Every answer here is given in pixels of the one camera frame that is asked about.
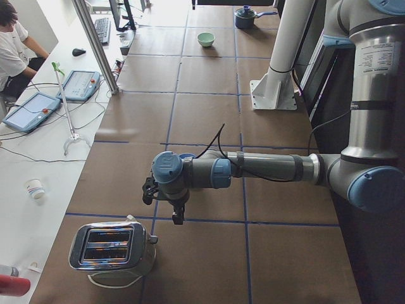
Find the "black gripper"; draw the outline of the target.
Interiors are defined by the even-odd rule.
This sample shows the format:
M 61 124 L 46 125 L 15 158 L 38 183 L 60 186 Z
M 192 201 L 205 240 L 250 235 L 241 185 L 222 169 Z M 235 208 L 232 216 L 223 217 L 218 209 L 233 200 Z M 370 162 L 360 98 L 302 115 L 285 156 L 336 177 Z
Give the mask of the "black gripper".
M 185 204 L 188 202 L 190 192 L 183 189 L 179 193 L 169 194 L 168 202 L 173 206 L 172 220 L 175 225 L 184 223 Z

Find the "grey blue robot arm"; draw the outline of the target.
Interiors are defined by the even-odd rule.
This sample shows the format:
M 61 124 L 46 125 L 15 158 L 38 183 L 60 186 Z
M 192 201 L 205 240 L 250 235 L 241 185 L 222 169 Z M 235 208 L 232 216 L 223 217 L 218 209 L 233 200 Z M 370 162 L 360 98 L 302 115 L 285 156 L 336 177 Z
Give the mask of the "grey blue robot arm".
M 192 188 L 226 188 L 232 177 L 310 181 L 367 212 L 404 202 L 404 174 L 391 148 L 399 77 L 404 73 L 403 1 L 328 1 L 327 46 L 355 47 L 349 143 L 338 154 L 268 155 L 206 149 L 200 155 L 165 151 L 154 157 L 143 202 L 167 201 L 184 221 Z

